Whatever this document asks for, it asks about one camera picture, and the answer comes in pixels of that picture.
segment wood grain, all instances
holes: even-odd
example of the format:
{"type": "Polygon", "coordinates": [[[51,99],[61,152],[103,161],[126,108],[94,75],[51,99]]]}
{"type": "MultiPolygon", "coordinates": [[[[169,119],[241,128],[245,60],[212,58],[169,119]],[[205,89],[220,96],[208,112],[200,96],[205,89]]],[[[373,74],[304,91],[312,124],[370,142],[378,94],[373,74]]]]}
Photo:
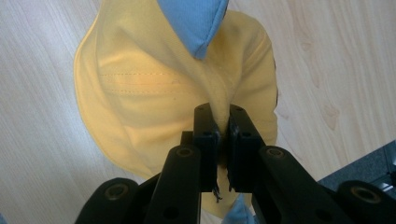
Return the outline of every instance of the wood grain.
{"type": "MultiPolygon", "coordinates": [[[[0,0],[0,213],[73,223],[123,172],[101,154],[75,100],[73,58],[99,0],[0,0]]],[[[233,0],[273,41],[278,145],[316,179],[396,137],[396,2],[233,0]]],[[[203,214],[202,223],[219,223],[203,214]]]]}

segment yellow cloth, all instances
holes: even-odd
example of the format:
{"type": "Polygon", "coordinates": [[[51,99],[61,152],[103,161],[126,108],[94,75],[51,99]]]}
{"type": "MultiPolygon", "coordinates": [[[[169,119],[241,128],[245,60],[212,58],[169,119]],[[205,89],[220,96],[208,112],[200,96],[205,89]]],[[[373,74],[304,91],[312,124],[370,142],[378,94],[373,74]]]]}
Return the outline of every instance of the yellow cloth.
{"type": "MultiPolygon", "coordinates": [[[[163,168],[193,109],[209,102],[224,132],[229,105],[246,109],[267,145],[276,141],[276,76],[271,42],[260,24],[228,11],[206,57],[197,60],[177,38],[155,0],[104,0],[75,58],[80,115],[104,154],[150,178],[163,168]]],[[[224,217],[235,193],[203,195],[203,208],[224,217]]]]}

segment wooden table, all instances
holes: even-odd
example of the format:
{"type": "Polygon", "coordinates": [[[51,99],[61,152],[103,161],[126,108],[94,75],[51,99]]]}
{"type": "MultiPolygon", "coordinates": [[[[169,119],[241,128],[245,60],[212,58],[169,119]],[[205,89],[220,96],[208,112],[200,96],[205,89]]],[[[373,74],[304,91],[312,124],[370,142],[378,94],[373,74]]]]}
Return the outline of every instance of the wooden table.
{"type": "MultiPolygon", "coordinates": [[[[99,0],[0,0],[0,213],[73,223],[124,176],[78,113],[73,59],[99,0]]],[[[273,41],[278,145],[315,178],[396,138],[396,1],[232,0],[273,41]]],[[[219,223],[203,214],[202,223],[219,223]]]]}

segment light wood surface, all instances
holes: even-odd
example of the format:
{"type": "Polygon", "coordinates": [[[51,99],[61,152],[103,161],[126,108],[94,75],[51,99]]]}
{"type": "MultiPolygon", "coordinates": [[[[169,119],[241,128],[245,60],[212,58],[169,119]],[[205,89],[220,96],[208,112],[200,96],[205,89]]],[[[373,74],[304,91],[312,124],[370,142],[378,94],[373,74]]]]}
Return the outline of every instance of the light wood surface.
{"type": "MultiPolygon", "coordinates": [[[[73,223],[123,172],[78,113],[73,58],[99,0],[0,0],[0,213],[73,223]]],[[[233,0],[273,41],[278,145],[319,179],[396,138],[396,1],[233,0]]],[[[219,223],[203,214],[202,223],[219,223]]]]}

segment yellow fabric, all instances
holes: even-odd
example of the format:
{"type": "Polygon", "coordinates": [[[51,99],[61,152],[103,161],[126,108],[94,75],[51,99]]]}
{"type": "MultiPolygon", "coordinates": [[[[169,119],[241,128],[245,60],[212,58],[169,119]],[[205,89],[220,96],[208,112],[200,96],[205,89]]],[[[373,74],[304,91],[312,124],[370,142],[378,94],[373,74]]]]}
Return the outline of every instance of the yellow fabric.
{"type": "MultiPolygon", "coordinates": [[[[260,24],[228,11],[206,57],[190,56],[155,0],[104,0],[75,58],[78,108],[103,153],[144,178],[158,174],[193,109],[209,102],[225,132],[229,105],[249,113],[267,145],[276,142],[276,76],[271,42],[260,24]]],[[[235,193],[219,168],[220,203],[203,208],[224,217],[235,193]]]]}

